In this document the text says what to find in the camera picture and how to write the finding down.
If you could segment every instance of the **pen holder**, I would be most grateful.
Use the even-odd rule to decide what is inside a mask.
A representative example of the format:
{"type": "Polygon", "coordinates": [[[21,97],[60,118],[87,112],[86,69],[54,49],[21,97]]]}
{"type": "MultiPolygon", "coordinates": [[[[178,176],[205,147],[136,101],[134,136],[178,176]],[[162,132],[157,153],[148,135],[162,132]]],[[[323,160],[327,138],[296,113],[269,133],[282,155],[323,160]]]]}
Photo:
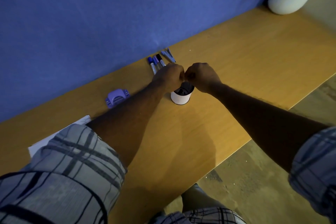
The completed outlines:
{"type": "Polygon", "coordinates": [[[183,82],[177,90],[170,93],[170,98],[174,103],[184,105],[189,101],[194,88],[189,82],[183,82]]]}

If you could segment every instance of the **hand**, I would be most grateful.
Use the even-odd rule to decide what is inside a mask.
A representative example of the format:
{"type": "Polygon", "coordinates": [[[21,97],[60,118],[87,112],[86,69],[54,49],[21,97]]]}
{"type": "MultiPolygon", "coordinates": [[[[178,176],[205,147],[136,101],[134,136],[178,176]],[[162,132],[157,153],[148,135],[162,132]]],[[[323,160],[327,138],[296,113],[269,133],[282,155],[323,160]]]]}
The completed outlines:
{"type": "Polygon", "coordinates": [[[166,65],[154,75],[152,82],[159,82],[165,87],[166,92],[177,90],[184,82],[183,66],[177,64],[166,65]]]}
{"type": "Polygon", "coordinates": [[[213,86],[222,83],[215,70],[208,63],[194,63],[187,69],[185,79],[199,91],[209,94],[213,86]]]}

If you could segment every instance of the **paper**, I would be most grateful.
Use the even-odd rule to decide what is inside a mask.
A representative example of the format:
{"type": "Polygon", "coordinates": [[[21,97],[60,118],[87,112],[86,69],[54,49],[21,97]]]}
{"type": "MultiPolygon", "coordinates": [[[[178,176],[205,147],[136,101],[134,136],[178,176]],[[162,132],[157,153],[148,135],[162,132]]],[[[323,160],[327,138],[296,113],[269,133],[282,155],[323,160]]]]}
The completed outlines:
{"type": "MultiPolygon", "coordinates": [[[[79,125],[84,125],[87,124],[91,121],[90,115],[86,115],[83,118],[81,118],[80,120],[77,120],[76,122],[74,122],[73,124],[79,124],[79,125]]],[[[33,144],[32,146],[28,147],[29,150],[29,154],[30,157],[32,158],[34,156],[34,154],[43,146],[46,146],[48,144],[48,142],[54,138],[54,136],[58,133],[59,131],[57,131],[56,133],[53,133],[51,136],[48,136],[44,139],[42,139],[41,141],[38,141],[37,143],[33,144]]]]}

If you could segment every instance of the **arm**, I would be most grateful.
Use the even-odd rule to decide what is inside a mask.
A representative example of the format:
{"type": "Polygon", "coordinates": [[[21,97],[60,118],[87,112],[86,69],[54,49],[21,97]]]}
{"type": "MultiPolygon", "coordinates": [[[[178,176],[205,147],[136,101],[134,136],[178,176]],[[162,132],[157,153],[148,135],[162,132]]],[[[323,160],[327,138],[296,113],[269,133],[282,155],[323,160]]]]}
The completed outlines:
{"type": "Polygon", "coordinates": [[[202,92],[217,98],[258,146],[289,172],[294,156],[312,135],[326,125],[250,97],[221,83],[207,63],[196,63],[186,79],[202,92]]]}
{"type": "Polygon", "coordinates": [[[150,117],[163,95],[179,88],[184,80],[183,67],[169,64],[160,69],[143,90],[87,124],[129,166],[139,150],[150,117]]]}

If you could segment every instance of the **blue marker cap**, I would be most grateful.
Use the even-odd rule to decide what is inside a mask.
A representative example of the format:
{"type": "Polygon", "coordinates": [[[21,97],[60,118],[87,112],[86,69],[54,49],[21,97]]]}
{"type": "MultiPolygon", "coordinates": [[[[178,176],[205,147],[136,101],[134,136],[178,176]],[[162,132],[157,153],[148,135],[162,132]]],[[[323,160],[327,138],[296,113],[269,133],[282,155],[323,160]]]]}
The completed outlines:
{"type": "Polygon", "coordinates": [[[148,57],[148,62],[149,62],[149,64],[154,63],[152,57],[148,57]]]}

